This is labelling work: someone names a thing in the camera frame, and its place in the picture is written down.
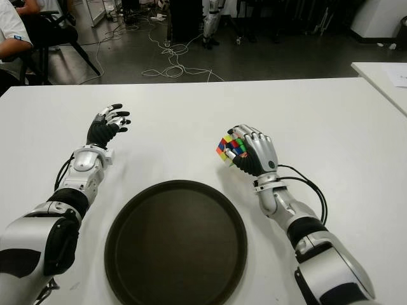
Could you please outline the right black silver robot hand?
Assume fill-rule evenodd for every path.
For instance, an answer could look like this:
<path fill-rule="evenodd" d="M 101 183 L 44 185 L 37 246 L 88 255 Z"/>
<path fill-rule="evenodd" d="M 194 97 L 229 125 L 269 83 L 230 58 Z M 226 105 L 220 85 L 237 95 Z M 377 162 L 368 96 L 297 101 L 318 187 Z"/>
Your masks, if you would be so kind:
<path fill-rule="evenodd" d="M 237 168 L 254 177 L 277 172 L 278 158 L 269 136 L 246 124 L 234 126 L 227 133 L 234 140 L 240 139 L 246 149 L 245 154 L 224 149 L 225 155 Z"/>

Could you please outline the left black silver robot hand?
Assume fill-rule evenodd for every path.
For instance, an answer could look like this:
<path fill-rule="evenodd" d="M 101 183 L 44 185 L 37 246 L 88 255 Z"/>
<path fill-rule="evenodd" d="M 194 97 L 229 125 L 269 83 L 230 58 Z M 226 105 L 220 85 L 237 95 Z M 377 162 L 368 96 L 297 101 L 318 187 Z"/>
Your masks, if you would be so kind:
<path fill-rule="evenodd" d="M 86 145 L 107 149 L 107 143 L 117 133 L 128 130 L 127 126 L 131 124 L 128 119 L 130 113 L 121 111 L 122 107 L 122 104 L 109 105 L 96 114 L 87 132 Z"/>

